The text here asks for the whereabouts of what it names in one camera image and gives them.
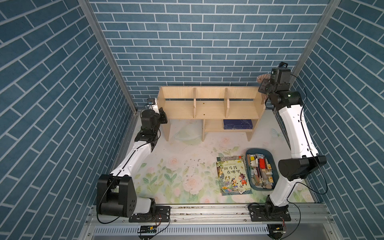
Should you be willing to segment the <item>light wooden bookshelf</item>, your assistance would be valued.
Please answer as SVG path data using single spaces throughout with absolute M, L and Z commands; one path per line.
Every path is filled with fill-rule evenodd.
M 225 120 L 251 120 L 250 141 L 266 106 L 257 87 L 161 87 L 157 104 L 168 120 L 201 120 L 202 134 L 225 132 Z

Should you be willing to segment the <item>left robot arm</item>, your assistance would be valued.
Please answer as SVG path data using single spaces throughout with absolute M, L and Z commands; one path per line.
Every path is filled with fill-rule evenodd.
M 160 126 L 168 122 L 162 108 L 152 107 L 141 113 L 141 130 L 135 137 L 133 148 L 123 161 L 109 174 L 101 175 L 97 182 L 97 215 L 130 218 L 137 216 L 154 220 L 154 199 L 138 197 L 133 176 L 143 161 L 153 152 L 160 136 Z

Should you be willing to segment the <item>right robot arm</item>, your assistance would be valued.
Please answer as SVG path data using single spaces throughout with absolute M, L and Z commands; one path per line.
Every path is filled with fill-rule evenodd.
M 283 120 L 290 143 L 291 158 L 278 162 L 282 178 L 276 183 L 273 192 L 267 197 L 267 206 L 272 210 L 284 211 L 296 184 L 300 184 L 309 174 L 327 163 L 311 139 L 305 122 L 301 94 L 290 90 L 291 70 L 277 67 L 270 78 L 263 79 L 259 92 L 267 95 L 273 109 Z

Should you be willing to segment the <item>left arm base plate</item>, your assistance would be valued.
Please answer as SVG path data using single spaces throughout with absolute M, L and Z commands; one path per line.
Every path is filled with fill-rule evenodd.
M 155 206 L 146 214 L 134 214 L 129 218 L 130 223 L 166 223 L 170 219 L 170 206 Z

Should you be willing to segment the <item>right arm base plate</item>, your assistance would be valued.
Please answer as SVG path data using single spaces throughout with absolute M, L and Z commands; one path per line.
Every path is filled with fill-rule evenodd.
M 252 222 L 290 222 L 291 216 L 288 205 L 276 207 L 273 205 L 258 205 L 256 203 L 248 205 Z

